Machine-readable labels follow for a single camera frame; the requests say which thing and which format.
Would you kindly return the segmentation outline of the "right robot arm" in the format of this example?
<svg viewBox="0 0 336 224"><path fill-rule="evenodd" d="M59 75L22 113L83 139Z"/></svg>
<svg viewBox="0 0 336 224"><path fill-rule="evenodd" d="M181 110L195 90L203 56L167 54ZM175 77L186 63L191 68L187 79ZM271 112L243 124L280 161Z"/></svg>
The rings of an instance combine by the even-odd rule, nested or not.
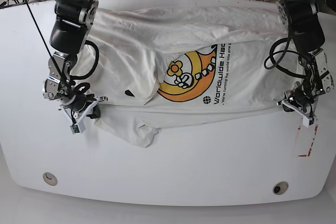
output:
<svg viewBox="0 0 336 224"><path fill-rule="evenodd" d="M71 131L85 131L84 118L100 117L99 102L107 97L88 94L90 84L86 81L99 63L97 45L87 40L98 9L97 0L55 0L56 21L49 43L55 49L48 62L49 76L43 87L44 98L60 102L59 109L70 122ZM94 50L94 62L88 73L81 76L71 74L77 64L78 55L85 46Z"/></svg>

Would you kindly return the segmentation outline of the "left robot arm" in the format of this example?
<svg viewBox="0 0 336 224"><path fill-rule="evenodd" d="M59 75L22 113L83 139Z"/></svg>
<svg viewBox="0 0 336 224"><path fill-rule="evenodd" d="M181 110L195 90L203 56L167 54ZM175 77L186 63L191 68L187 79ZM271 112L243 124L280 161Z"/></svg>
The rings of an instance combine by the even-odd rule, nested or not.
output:
<svg viewBox="0 0 336 224"><path fill-rule="evenodd" d="M319 7L317 0L279 0L278 9L288 27L288 38L297 50L298 62L304 68L302 81L285 93L280 104L284 110L300 114L303 125L309 127L317 121L315 109L319 96L334 87L322 49L325 37L318 20Z"/></svg>

